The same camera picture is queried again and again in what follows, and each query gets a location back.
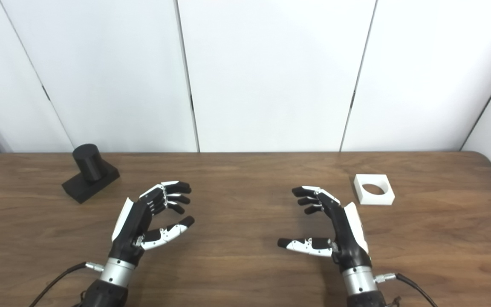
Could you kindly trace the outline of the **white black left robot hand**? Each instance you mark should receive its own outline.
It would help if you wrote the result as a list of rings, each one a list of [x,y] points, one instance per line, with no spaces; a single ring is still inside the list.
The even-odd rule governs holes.
[[[136,201],[127,198],[112,234],[108,257],[137,266],[146,250],[158,248],[182,235],[194,224],[193,217],[187,216],[158,229],[150,229],[150,225],[153,217],[166,209],[184,214],[180,204],[190,203],[185,195],[191,191],[189,183],[169,181],[154,185]]]

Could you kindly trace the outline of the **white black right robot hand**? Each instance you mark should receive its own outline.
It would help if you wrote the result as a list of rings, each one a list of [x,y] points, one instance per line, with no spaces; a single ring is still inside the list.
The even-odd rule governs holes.
[[[321,187],[299,186],[292,189],[297,203],[305,208],[305,214],[323,212],[335,232],[329,238],[278,239],[278,246],[294,252],[319,257],[330,257],[339,265],[341,272],[359,266],[372,267],[362,222],[355,204],[343,206],[341,202]]]

